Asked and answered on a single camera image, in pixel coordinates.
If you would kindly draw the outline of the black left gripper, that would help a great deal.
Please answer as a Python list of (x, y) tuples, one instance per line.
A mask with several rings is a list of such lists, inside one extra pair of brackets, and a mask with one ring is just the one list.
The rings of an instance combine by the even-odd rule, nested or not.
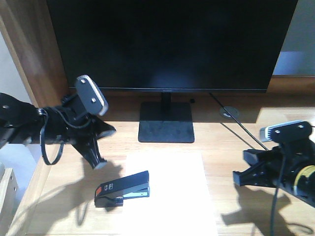
[(99, 153), (97, 139), (113, 135), (116, 129), (89, 113), (79, 95), (67, 96), (61, 105), (47, 107), (46, 114), (47, 144), (73, 145), (92, 169), (101, 169), (107, 164)]

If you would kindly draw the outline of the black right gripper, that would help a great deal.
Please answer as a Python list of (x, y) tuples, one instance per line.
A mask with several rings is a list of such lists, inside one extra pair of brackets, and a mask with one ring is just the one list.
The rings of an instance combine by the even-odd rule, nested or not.
[(300, 170), (300, 148), (294, 145), (279, 145), (271, 150), (248, 149), (243, 159), (250, 166), (258, 165), (258, 171), (248, 168), (243, 172), (233, 171), (233, 181), (238, 186), (262, 186), (294, 192), (294, 179)]

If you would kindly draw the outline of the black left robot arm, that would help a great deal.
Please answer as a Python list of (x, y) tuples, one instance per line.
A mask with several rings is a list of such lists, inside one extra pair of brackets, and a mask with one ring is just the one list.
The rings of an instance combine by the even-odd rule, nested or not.
[(40, 144), (46, 165), (59, 162), (63, 147), (71, 144), (93, 169), (107, 163), (97, 141), (111, 136), (116, 129), (102, 121), (108, 108), (104, 97), (66, 96), (60, 106), (37, 108), (11, 95), (0, 95), (0, 145)]

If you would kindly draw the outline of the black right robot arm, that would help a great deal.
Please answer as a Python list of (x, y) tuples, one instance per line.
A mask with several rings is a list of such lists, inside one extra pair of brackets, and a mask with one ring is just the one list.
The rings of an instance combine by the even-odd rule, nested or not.
[(233, 172), (236, 185), (279, 187), (315, 206), (315, 144), (310, 139), (279, 144), (271, 150), (248, 149), (243, 151), (243, 159), (249, 168)]

